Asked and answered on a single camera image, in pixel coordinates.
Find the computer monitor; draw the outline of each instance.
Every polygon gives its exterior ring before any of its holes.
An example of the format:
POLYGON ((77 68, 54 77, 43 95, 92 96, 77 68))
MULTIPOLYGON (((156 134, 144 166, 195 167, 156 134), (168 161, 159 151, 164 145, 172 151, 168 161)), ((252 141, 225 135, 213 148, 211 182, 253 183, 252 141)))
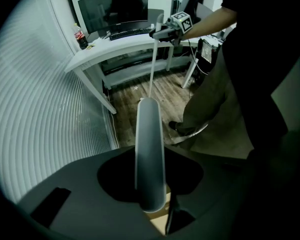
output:
POLYGON ((148 0, 79 0, 87 32, 148 20, 148 0))

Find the black device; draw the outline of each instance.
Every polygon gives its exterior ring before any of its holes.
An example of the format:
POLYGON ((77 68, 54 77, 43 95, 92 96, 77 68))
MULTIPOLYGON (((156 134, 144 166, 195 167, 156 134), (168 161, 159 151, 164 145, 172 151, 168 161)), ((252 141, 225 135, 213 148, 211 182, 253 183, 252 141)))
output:
POLYGON ((141 28, 141 29, 136 29, 136 30, 127 30, 124 32, 120 32, 117 34, 112 34, 109 38, 110 40, 116 40, 120 38, 126 38, 130 36, 135 36, 135 35, 141 35, 141 34, 148 34, 150 32, 150 28, 141 28))
POLYGON ((89 34, 148 20, 148 0, 79 0, 78 4, 89 34))

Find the white desk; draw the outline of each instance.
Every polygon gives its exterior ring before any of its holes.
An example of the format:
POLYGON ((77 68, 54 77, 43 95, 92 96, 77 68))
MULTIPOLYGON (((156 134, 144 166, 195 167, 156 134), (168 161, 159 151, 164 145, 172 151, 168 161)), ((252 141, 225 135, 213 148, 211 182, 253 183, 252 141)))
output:
MULTIPOLYGON (((198 45, 199 38, 190 39, 190 44, 192 47, 198 45)), ((95 47, 89 50, 81 50, 75 54, 71 59, 64 72, 68 73, 74 71, 74 73, 82 80, 82 82, 87 86, 87 88, 96 96, 96 98, 113 114, 116 114, 116 109, 111 105, 111 103, 106 99, 103 93, 100 93, 96 87, 92 84, 89 77, 85 74, 85 70, 95 65, 98 76, 103 80, 105 87, 111 89, 111 85, 108 83, 104 73, 102 72, 99 63, 110 58, 120 56, 123 54, 136 52, 144 49, 152 49, 154 47, 154 40, 148 34, 139 34, 129 37, 120 38, 117 40, 110 41, 109 39, 98 38, 93 42, 95 47)), ((181 41, 182 46, 189 46, 188 41, 181 41)), ((166 70, 168 71, 171 66, 171 60, 174 52, 174 47, 169 42, 160 42, 158 47, 170 47, 168 58, 166 60, 166 70)), ((195 69, 191 73, 187 73, 188 80, 195 69)))

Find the person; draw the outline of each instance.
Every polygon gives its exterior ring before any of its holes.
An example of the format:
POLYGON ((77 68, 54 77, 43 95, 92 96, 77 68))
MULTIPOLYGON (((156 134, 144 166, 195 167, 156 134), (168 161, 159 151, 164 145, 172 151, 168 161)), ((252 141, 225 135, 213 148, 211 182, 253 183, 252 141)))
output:
POLYGON ((191 97, 183 121, 169 126, 181 135, 200 133, 178 145, 196 152, 246 158, 253 148, 287 132, 271 93, 300 56, 300 0, 223 0, 184 40, 236 23, 219 49, 214 68, 191 97))

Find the soda bottle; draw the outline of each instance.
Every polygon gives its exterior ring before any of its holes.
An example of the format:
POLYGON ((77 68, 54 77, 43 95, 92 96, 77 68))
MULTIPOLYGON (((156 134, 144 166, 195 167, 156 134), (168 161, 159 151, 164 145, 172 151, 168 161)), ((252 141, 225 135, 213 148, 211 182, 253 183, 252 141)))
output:
POLYGON ((77 23, 74 23, 74 37, 77 40, 77 42, 79 43, 81 50, 84 50, 87 48, 87 46, 89 45, 88 41, 87 41, 85 34, 82 31, 81 27, 79 27, 77 23))

